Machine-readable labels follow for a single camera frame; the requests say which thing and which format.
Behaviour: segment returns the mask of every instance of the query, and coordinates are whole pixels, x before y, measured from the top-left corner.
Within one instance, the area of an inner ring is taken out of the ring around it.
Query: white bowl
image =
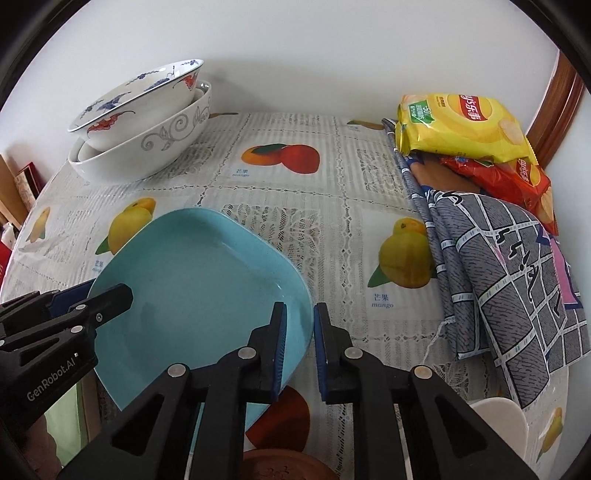
[[[83,179],[104,185],[131,183],[154,175],[176,160],[203,131],[210,114],[212,86],[200,82],[197,90],[191,105],[104,153],[87,158],[92,150],[78,138],[68,162]]]
[[[86,107],[68,127],[104,152],[185,108],[203,60],[183,60],[141,73]]]
[[[508,398],[492,397],[469,404],[517,455],[525,458],[529,427],[517,403]]]

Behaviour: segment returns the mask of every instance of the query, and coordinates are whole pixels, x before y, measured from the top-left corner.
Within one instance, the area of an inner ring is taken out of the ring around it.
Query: potato chip bag
[[[404,95],[398,106],[396,146],[503,163],[537,165],[519,122],[497,100],[469,95]]]
[[[491,163],[464,157],[441,155],[439,163],[471,179],[489,195],[523,207],[544,225],[552,235],[558,226],[552,205],[552,186],[544,170],[526,159]]]

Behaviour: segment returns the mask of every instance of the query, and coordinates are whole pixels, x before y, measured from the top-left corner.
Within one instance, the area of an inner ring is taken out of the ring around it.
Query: yellow chip bag
[[[497,100],[469,95],[404,95],[398,106],[396,146],[411,150],[487,159],[538,162],[519,122]]]

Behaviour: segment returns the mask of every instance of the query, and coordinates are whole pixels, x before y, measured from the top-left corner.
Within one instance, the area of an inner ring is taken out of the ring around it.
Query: gray checkered cloth
[[[444,310],[445,336],[458,359],[490,351],[501,384],[522,408],[550,373],[589,352],[580,294],[570,268],[529,212],[476,193],[420,186],[396,150],[394,160],[427,227]]]

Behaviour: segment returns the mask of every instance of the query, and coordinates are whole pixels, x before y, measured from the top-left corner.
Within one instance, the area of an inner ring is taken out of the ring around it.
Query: lay's logo
[[[523,179],[523,181],[526,181],[527,183],[529,183],[531,185],[530,173],[528,172],[527,167],[528,167],[528,165],[525,162],[525,160],[523,160],[522,158],[517,159],[517,173]]]
[[[475,122],[482,122],[486,120],[486,117],[480,109],[478,97],[460,95],[460,108],[468,120],[473,120]]]

